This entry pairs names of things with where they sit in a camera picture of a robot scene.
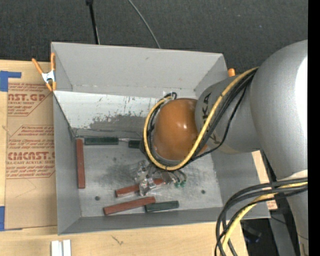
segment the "red bar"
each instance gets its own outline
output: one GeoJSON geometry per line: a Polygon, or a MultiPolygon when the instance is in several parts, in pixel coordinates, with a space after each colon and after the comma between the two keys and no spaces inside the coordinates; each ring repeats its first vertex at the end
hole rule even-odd
{"type": "MultiPolygon", "coordinates": [[[[164,180],[162,178],[156,178],[153,180],[153,182],[156,185],[160,185],[160,184],[164,183],[164,180]]],[[[131,193],[136,193],[136,192],[139,192],[139,184],[127,186],[127,187],[120,188],[120,189],[116,190],[115,197],[118,198],[121,196],[129,195],[131,193]]]]}
{"type": "Polygon", "coordinates": [[[81,138],[76,139],[76,163],[78,174],[78,188],[86,188],[85,178],[85,158],[84,158],[84,143],[81,138]]]}
{"type": "Polygon", "coordinates": [[[115,213],[131,210],[131,209],[146,206],[149,204],[154,204],[155,202],[156,202],[156,199],[154,196],[148,196],[148,197],[144,197],[144,198],[141,198],[138,200],[123,202],[123,203],[104,207],[103,212],[104,212],[104,215],[107,216],[110,214],[115,214],[115,213]]]}

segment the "white plastic piece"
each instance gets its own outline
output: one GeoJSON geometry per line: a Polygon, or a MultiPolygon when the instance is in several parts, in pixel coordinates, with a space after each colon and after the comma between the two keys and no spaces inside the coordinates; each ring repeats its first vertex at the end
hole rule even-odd
{"type": "Polygon", "coordinates": [[[71,256],[71,241],[51,241],[51,256],[71,256]]]}

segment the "black cord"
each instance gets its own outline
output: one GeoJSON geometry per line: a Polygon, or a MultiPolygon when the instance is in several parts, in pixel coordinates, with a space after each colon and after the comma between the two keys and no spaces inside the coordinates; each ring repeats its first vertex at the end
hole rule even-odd
{"type": "Polygon", "coordinates": [[[140,11],[138,10],[138,8],[135,6],[135,4],[131,1],[128,0],[128,2],[130,3],[130,5],[132,5],[132,7],[135,9],[136,13],[140,16],[141,20],[143,21],[143,23],[145,24],[145,26],[147,27],[147,29],[149,30],[151,36],[153,37],[153,40],[155,41],[156,45],[158,46],[159,49],[161,49],[161,46],[158,42],[158,40],[156,39],[155,34],[152,32],[150,26],[148,25],[147,21],[145,20],[145,18],[142,16],[142,14],[140,13],[140,11]]]}
{"type": "Polygon", "coordinates": [[[287,194],[276,194],[274,195],[274,197],[272,198],[266,198],[266,199],[262,199],[262,200],[259,200],[259,201],[256,201],[256,202],[251,202],[249,204],[247,204],[246,206],[242,207],[240,210],[238,210],[233,216],[232,218],[230,219],[229,223],[223,228],[223,231],[222,233],[220,234],[220,225],[221,225],[221,217],[222,217],[222,214],[219,215],[218,217],[218,220],[216,222],[216,237],[217,237],[217,243],[216,243],[216,246],[215,246],[215,251],[214,251],[214,255],[216,256],[217,255],[217,248],[219,248],[220,250],[220,253],[222,256],[225,256],[225,252],[222,248],[222,243],[221,243],[221,239],[222,237],[226,234],[226,232],[228,231],[229,227],[231,226],[231,224],[233,223],[233,221],[235,220],[235,218],[238,216],[238,214],[243,211],[245,208],[247,208],[248,206],[251,206],[251,205],[255,205],[255,204],[258,204],[258,203],[262,203],[262,202],[267,202],[267,201],[271,201],[271,200],[274,200],[274,199],[280,199],[280,198],[287,198],[287,197],[291,197],[291,196],[294,196],[294,195],[297,195],[297,194],[300,194],[300,193],[303,193],[305,192],[306,190],[308,190],[308,187],[306,187],[306,185],[302,186],[302,188],[299,188],[299,189],[294,189],[295,191],[293,192],[290,192],[291,190],[293,189],[293,187],[291,188],[285,188],[284,190],[287,192],[289,191],[287,194]]]}
{"type": "Polygon", "coordinates": [[[94,13],[94,8],[93,8],[94,0],[85,0],[85,3],[87,6],[89,6],[89,10],[90,10],[90,16],[91,16],[95,44],[100,45],[100,39],[99,39],[99,35],[98,35],[98,29],[97,29],[97,25],[96,25],[95,13],[94,13]]]}
{"type": "MultiPolygon", "coordinates": [[[[304,180],[308,180],[307,178],[304,178],[304,179],[296,179],[296,180],[284,180],[284,181],[277,181],[277,182],[274,182],[273,186],[278,186],[278,185],[287,185],[287,184],[294,184],[294,183],[300,183],[304,180]]],[[[223,210],[221,211],[218,219],[217,219],[217,227],[220,227],[220,223],[223,219],[226,219],[226,213],[228,211],[228,209],[230,209],[233,205],[243,201],[243,200],[247,200],[249,198],[252,198],[252,197],[258,197],[258,196],[262,196],[262,195],[267,195],[269,193],[284,193],[284,192],[290,192],[290,191],[294,191],[294,190],[297,190],[299,189],[299,187],[291,187],[291,188],[271,188],[269,190],[262,190],[262,191],[258,191],[258,192],[252,192],[252,193],[249,193],[247,194],[248,191],[250,191],[250,189],[253,189],[253,190],[256,190],[257,187],[261,187],[261,188],[264,188],[264,186],[268,185],[269,187],[271,186],[270,183],[267,183],[267,184],[260,184],[260,185],[255,185],[255,186],[252,186],[252,187],[249,187],[249,188],[245,188],[241,191],[239,191],[238,193],[236,193],[235,195],[241,195],[241,194],[244,194],[242,196],[239,196],[238,198],[235,198],[234,196],[231,197],[231,199],[229,199],[223,210]]],[[[216,228],[216,236],[218,237],[219,236],[219,229],[216,228]]]]}
{"type": "Polygon", "coordinates": [[[271,219],[273,219],[273,220],[275,220],[275,221],[277,221],[277,222],[280,222],[280,223],[282,223],[282,224],[287,225],[287,223],[285,223],[284,221],[282,221],[282,220],[280,220],[280,219],[277,219],[277,218],[275,218],[275,217],[273,217],[273,216],[271,216],[271,219]]]}
{"type": "MultiPolygon", "coordinates": [[[[301,179],[299,179],[299,181],[294,181],[294,182],[292,182],[292,180],[291,180],[291,182],[294,184],[294,183],[300,183],[301,181],[300,181],[301,179]]],[[[242,196],[240,196],[240,197],[238,197],[238,198],[234,198],[234,199],[232,199],[232,200],[228,200],[227,201],[227,203],[225,204],[225,206],[224,206],[224,208],[223,208],[223,210],[221,211],[221,213],[220,213],[220,215],[219,215],[219,217],[218,217],[218,219],[217,219],[217,224],[219,225],[219,227],[220,227],[220,223],[221,223],[221,221],[223,221],[223,220],[226,220],[226,216],[227,216],[227,211],[228,211],[228,209],[230,209],[233,205],[235,205],[235,204],[237,204],[237,203],[239,203],[239,202],[241,202],[241,201],[243,201],[243,200],[246,200],[246,199],[249,199],[249,198],[252,198],[252,197],[257,197],[257,196],[262,196],[262,195],[267,195],[267,194],[270,194],[270,193],[286,193],[286,192],[290,192],[290,191],[296,191],[296,190],[298,190],[298,189],[300,189],[300,187],[291,187],[291,188],[271,188],[271,189],[269,189],[269,190],[263,190],[263,191],[258,191],[258,192],[252,192],[252,193],[250,193],[250,194],[245,194],[245,195],[242,195],[242,196]]],[[[216,235],[218,236],[219,235],[219,230],[218,229],[216,229],[216,235]]]]}
{"type": "Polygon", "coordinates": [[[257,69],[253,70],[252,72],[250,72],[249,74],[247,74],[245,77],[243,77],[238,83],[237,85],[234,86],[234,88],[231,90],[231,92],[229,93],[229,95],[227,96],[226,100],[224,101],[224,103],[222,104],[220,110],[218,111],[218,113],[216,114],[215,119],[213,120],[212,124],[210,125],[207,133],[205,134],[205,136],[203,137],[202,141],[200,142],[200,144],[198,145],[198,148],[196,149],[196,151],[193,154],[193,157],[195,157],[200,150],[205,146],[205,144],[207,143],[207,141],[209,140],[211,134],[214,132],[216,126],[218,125],[220,119],[222,118],[223,114],[226,112],[227,108],[229,107],[229,105],[231,104],[231,102],[234,100],[234,98],[238,95],[238,93],[243,89],[246,88],[250,82],[252,81],[255,73],[256,73],[257,69]]]}
{"type": "MultiPolygon", "coordinates": [[[[232,120],[233,120],[233,118],[234,118],[234,116],[235,116],[235,114],[236,114],[236,112],[237,112],[237,110],[238,110],[238,108],[239,108],[240,103],[242,102],[242,100],[243,100],[243,98],[244,98],[244,96],[245,96],[247,87],[248,87],[248,85],[249,85],[249,82],[250,82],[251,79],[253,78],[253,76],[254,76],[254,74],[251,74],[249,77],[247,77],[247,78],[244,80],[242,86],[240,86],[239,89],[238,89],[239,91],[240,91],[240,90],[243,90],[243,93],[242,93],[240,99],[238,100],[238,102],[236,103],[236,105],[235,105],[235,107],[234,107],[234,110],[233,110],[233,112],[232,112],[232,114],[231,114],[231,116],[230,116],[230,118],[229,118],[229,120],[228,120],[228,123],[227,123],[227,125],[226,125],[223,138],[222,138],[221,142],[219,143],[219,145],[216,146],[215,148],[212,148],[212,149],[208,150],[207,152],[205,152],[205,153],[203,153],[203,154],[201,154],[201,155],[198,155],[198,156],[196,156],[196,155],[198,154],[197,151],[196,151],[196,152],[194,153],[194,157],[192,157],[191,160],[190,160],[188,163],[185,164],[185,166],[188,165],[188,164],[190,164],[191,162],[199,159],[199,158],[202,158],[202,157],[206,156],[207,154],[212,153],[213,151],[215,151],[215,150],[217,150],[218,148],[220,148],[221,145],[225,142],[225,140],[226,140],[226,138],[227,138],[227,135],[228,135],[228,131],[229,131],[231,122],[232,122],[232,120]]],[[[226,109],[228,108],[228,106],[230,105],[230,103],[233,101],[233,99],[235,98],[235,96],[236,96],[238,93],[239,93],[239,92],[236,90],[235,93],[234,93],[234,96],[232,95],[231,97],[229,97],[229,100],[226,101],[226,104],[225,104],[226,106],[225,106],[224,108],[221,108],[221,111],[220,111],[219,114],[218,114],[219,116],[217,116],[217,118],[215,119],[215,124],[212,124],[212,125],[210,126],[210,129],[209,129],[209,131],[207,132],[207,135],[210,136],[210,135],[212,134],[213,130],[216,128],[218,122],[220,121],[222,115],[225,113],[226,109]]],[[[202,149],[203,146],[207,143],[208,139],[209,139],[209,138],[207,138],[207,139],[203,138],[203,141],[202,141],[202,143],[199,144],[198,149],[202,149]]]]}

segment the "blue tape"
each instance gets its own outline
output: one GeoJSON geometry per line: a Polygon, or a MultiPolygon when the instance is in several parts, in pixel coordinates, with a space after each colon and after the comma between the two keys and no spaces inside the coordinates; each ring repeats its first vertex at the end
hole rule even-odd
{"type": "Polygon", "coordinates": [[[21,72],[0,71],[0,92],[8,91],[9,78],[21,78],[21,72]]]}
{"type": "Polygon", "coordinates": [[[5,230],[5,207],[0,206],[0,231],[5,230]]]}

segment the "dark floor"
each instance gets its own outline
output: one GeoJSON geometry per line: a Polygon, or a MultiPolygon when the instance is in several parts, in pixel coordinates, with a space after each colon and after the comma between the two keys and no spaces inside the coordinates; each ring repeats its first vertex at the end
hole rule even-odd
{"type": "MultiPolygon", "coordinates": [[[[132,0],[161,48],[223,53],[237,73],[280,48],[308,39],[308,0],[132,0]]],[[[156,48],[128,0],[93,4],[102,45],[156,48]]],[[[94,44],[85,0],[1,0],[0,59],[48,61],[51,41],[94,44]]],[[[262,232],[252,256],[273,256],[268,220],[247,222],[262,232]]]]}

